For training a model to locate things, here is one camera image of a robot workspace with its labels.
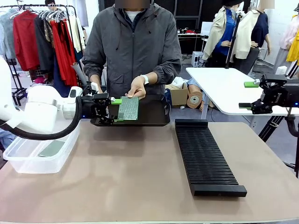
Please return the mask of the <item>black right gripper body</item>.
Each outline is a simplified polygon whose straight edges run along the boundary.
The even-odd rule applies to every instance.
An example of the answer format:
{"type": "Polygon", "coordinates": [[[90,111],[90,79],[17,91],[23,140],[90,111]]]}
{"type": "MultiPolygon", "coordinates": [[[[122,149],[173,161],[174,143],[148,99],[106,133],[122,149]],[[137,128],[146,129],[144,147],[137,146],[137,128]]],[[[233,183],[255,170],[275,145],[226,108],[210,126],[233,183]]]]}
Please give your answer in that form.
{"type": "Polygon", "coordinates": [[[299,106],[299,81],[297,79],[266,78],[253,81],[254,85],[262,88],[261,97],[251,103],[253,114],[272,113],[274,106],[284,108],[298,108],[299,106]]]}

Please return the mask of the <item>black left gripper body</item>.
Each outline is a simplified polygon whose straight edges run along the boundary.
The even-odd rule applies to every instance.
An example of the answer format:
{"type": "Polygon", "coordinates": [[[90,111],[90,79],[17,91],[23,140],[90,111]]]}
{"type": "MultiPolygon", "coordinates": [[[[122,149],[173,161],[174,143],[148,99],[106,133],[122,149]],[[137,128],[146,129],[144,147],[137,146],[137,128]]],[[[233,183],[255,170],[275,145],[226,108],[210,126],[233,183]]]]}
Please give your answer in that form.
{"type": "Polygon", "coordinates": [[[93,96],[83,96],[82,116],[83,119],[94,119],[96,124],[112,125],[113,116],[109,115],[108,106],[111,104],[111,97],[108,93],[98,93],[93,96]]]}

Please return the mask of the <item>person's left hand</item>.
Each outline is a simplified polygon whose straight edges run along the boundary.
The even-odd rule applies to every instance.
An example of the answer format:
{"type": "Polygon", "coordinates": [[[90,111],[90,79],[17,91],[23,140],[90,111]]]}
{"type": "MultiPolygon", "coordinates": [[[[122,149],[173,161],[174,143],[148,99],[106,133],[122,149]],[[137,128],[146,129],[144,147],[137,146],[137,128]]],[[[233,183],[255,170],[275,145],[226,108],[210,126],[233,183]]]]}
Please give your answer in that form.
{"type": "Polygon", "coordinates": [[[146,90],[144,87],[146,79],[144,76],[136,77],[131,83],[131,89],[128,93],[125,93],[125,96],[128,98],[138,97],[139,99],[143,99],[146,96],[146,90]]]}

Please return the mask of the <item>person's right hand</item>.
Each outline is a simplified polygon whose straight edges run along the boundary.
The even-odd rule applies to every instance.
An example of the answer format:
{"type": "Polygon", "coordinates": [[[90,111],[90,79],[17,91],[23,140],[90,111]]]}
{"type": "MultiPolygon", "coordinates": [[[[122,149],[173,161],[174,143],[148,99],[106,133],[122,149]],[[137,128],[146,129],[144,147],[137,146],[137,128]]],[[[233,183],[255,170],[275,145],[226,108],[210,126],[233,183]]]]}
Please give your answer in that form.
{"type": "Polygon", "coordinates": [[[90,82],[93,90],[97,91],[97,93],[103,93],[100,85],[100,77],[97,74],[90,76],[90,82]]]}

